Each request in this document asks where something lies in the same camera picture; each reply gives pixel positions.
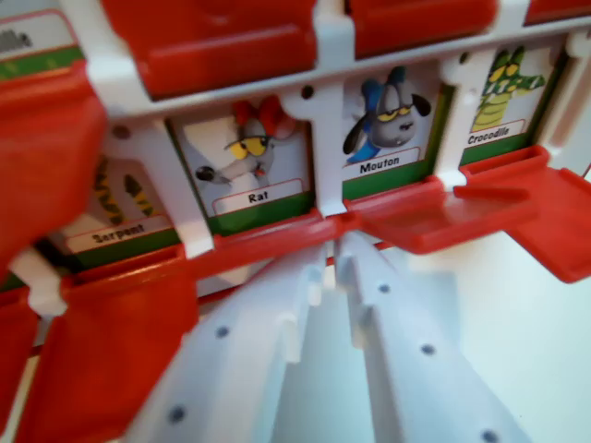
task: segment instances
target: cartoon card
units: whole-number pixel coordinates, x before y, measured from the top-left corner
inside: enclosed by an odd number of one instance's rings
[[[525,148],[564,65],[564,39],[503,46],[497,52],[466,137],[462,164]]]
[[[351,78],[344,87],[344,198],[425,178],[439,144],[433,131],[441,82],[436,61]]]
[[[235,102],[208,120],[178,117],[172,126],[213,233],[309,211],[308,126],[289,117],[277,97]]]
[[[87,210],[49,240],[85,268],[178,243],[163,203],[140,162],[102,155]],[[109,246],[126,243],[118,251]]]

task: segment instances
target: rat ear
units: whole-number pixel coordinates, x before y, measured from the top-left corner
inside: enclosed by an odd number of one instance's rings
[[[423,117],[429,115],[429,113],[431,112],[431,103],[429,103],[427,99],[421,97],[420,95],[411,95],[413,97],[413,105],[416,107],[418,113],[421,114],[421,116]]]
[[[275,95],[266,97],[260,103],[259,120],[269,137],[288,138],[296,130],[297,121],[285,113]]]
[[[236,123],[239,126],[245,125],[250,118],[257,118],[257,110],[246,100],[232,103],[232,109],[234,110]]]

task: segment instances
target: red plastic tile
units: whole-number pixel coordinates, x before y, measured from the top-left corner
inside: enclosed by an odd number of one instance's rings
[[[184,263],[174,246],[65,281],[68,309],[43,346],[18,442],[122,435],[197,321]]]
[[[154,98],[314,67],[314,0],[103,0]]]
[[[495,0],[349,0],[357,58],[486,31]]]
[[[434,177],[354,200],[348,207],[360,213],[364,232],[414,254],[502,231],[536,214],[523,189],[458,186],[451,194]]]
[[[562,20],[591,14],[589,0],[531,0],[526,25]]]
[[[0,273],[79,215],[106,128],[84,63],[0,83]]]
[[[38,318],[27,305],[28,295],[29,288],[0,293],[0,435],[37,332]]]
[[[519,187],[537,205],[536,218],[507,233],[565,282],[591,275],[591,184],[547,166],[540,146],[525,148],[461,168],[468,185]]]
[[[229,269],[258,263],[328,242],[357,229],[356,214],[323,219],[317,212],[227,237],[215,236],[215,249],[188,261],[191,275],[203,279]]]

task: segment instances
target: cartoon crocodile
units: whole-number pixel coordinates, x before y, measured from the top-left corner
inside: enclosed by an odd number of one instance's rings
[[[500,125],[510,99],[546,85],[546,80],[541,75],[522,76],[520,74],[524,55],[524,46],[515,49],[511,56],[506,50],[497,55],[490,67],[487,84],[480,97],[472,132]]]

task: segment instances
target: name label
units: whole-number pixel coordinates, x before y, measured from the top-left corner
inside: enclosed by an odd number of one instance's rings
[[[131,238],[156,233],[170,227],[172,225],[165,216],[156,215],[141,221],[128,221],[118,226],[69,237],[66,239],[66,245],[72,253],[76,254],[96,247],[125,242]]]
[[[296,178],[294,180],[278,183],[277,185],[265,186],[252,191],[218,198],[212,203],[213,211],[215,212],[215,215],[227,214],[228,212],[233,212],[235,210],[262,205],[263,203],[277,200],[279,198],[301,194],[303,191],[302,180]]]
[[[66,20],[55,11],[0,21],[0,61],[75,44]]]
[[[525,120],[515,120],[514,122],[490,127],[481,131],[472,132],[468,136],[468,147],[484,145],[491,141],[502,140],[504,138],[517,136],[524,132]]]
[[[408,163],[418,162],[420,155],[419,148],[401,150],[392,154],[380,155],[367,162],[347,164],[344,167],[344,180],[357,178],[361,175],[381,173],[392,168],[397,168]]]

